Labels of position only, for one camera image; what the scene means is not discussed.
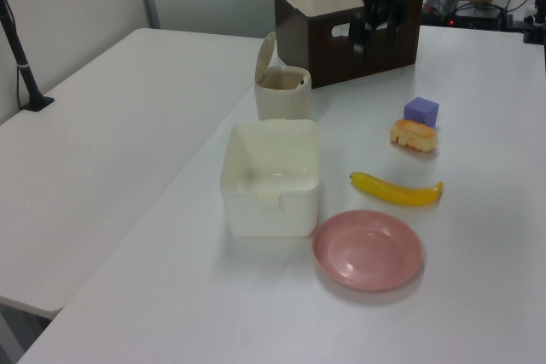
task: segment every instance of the banana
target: banana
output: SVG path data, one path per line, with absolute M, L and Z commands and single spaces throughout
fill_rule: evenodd
M 422 206 L 432 204 L 439 199 L 444 184 L 438 182 L 435 187 L 407 188 L 383 181 L 363 172 L 351 173 L 352 184 L 366 194 L 375 196 L 397 205 Z

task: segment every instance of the black pole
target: black pole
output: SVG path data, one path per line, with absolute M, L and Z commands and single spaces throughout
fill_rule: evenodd
M 32 70 L 26 60 L 25 51 L 20 44 L 19 36 L 17 36 L 15 24 L 9 13 L 7 0 L 0 0 L 0 21 L 2 22 L 2 27 L 8 38 L 9 46 L 14 54 L 15 61 L 17 61 L 17 67 L 19 67 L 20 74 L 23 77 L 23 81 L 25 81 L 26 89 L 30 96 L 28 104 L 25 105 L 23 109 L 34 112 L 40 111 L 42 108 L 51 104 L 54 99 L 43 96 L 38 90 L 38 86 L 32 75 Z

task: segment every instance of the white square container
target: white square container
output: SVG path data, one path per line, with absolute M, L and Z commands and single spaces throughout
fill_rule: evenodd
M 317 226 L 318 125 L 308 119 L 237 124 L 220 189 L 231 231 L 244 237 L 304 237 Z

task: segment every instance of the pink plate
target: pink plate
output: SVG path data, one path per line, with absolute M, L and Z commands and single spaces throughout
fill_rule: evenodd
M 400 286 L 422 263 L 415 232 L 378 211 L 348 211 L 329 218 L 315 234 L 313 253 L 328 276 L 364 292 Z

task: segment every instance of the purple cube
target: purple cube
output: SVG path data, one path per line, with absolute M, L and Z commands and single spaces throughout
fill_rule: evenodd
M 404 106 L 404 119 L 433 127 L 436 125 L 439 104 L 416 97 Z

